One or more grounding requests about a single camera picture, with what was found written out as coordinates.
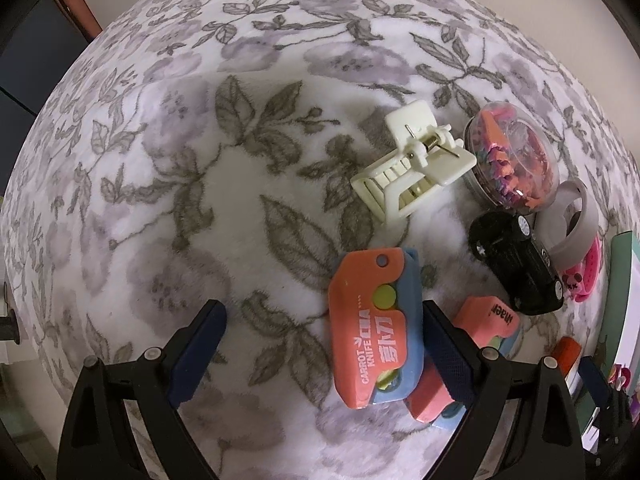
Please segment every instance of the white plastic clip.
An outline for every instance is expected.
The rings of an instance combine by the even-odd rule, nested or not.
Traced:
[[[385,123],[398,148],[351,179],[353,189],[381,222],[409,216],[476,165],[463,141],[453,139],[450,124],[438,126],[425,101],[394,110]]]

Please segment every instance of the pink toy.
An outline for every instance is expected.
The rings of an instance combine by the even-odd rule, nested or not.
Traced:
[[[520,318],[502,301],[493,296],[466,298],[453,325],[465,330],[479,348],[489,346],[497,336],[507,339],[518,330]],[[432,363],[425,364],[420,381],[405,403],[415,419],[435,420],[453,402],[440,374]]]
[[[562,273],[562,282],[576,303],[583,302],[591,295],[600,272],[601,257],[600,239],[596,236],[584,259]]]
[[[634,422],[634,426],[638,423],[640,418],[640,392],[636,392],[630,399],[631,402],[631,417]]]
[[[524,111],[507,102],[486,104],[466,126],[465,147],[478,158],[465,178],[494,205],[526,215],[553,201],[558,162]]]
[[[613,365],[609,374],[609,384],[613,384],[617,390],[626,390],[631,382],[631,371],[622,365]]]

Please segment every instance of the fuzzy fabric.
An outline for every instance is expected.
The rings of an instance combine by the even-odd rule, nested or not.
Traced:
[[[414,99],[456,136],[487,101],[528,110],[561,176],[595,195],[600,235],[638,234],[636,164],[597,102],[473,0],[142,0],[49,97],[0,217],[20,319],[63,399],[85,356],[137,358],[217,298],[228,330],[181,413],[221,479],[422,478],[449,434],[402,402],[348,410],[326,320],[336,258],[373,246],[415,248],[449,315],[471,294],[508,299],[468,251],[482,208],[462,181],[395,229],[351,190],[393,148],[384,115]],[[586,302],[523,319],[513,353],[536,362],[562,335],[593,351],[606,286],[605,266]]]

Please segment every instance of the blue plastic handle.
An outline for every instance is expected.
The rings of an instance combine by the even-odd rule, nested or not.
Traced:
[[[209,312],[171,370],[166,396],[173,408],[193,397],[226,330],[225,306],[210,300],[205,308]]]
[[[423,323],[424,348],[442,377],[449,395],[465,406],[471,406],[476,399],[471,366],[428,308],[424,309]]]
[[[580,359],[578,364],[578,374],[582,382],[587,387],[591,398],[595,405],[599,408],[606,408],[609,402],[610,388],[609,383],[604,378],[600,369],[593,362],[591,356],[585,356]]]

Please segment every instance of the metal pin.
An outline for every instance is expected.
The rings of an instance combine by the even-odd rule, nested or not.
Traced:
[[[411,134],[411,136],[412,136],[414,139],[417,139],[417,138],[418,138],[418,137],[416,137],[416,136],[415,136],[415,134],[413,133],[413,131],[411,130],[411,128],[409,128],[409,125],[408,125],[408,124],[405,124],[405,125],[404,125],[404,127],[406,128],[406,130]]]

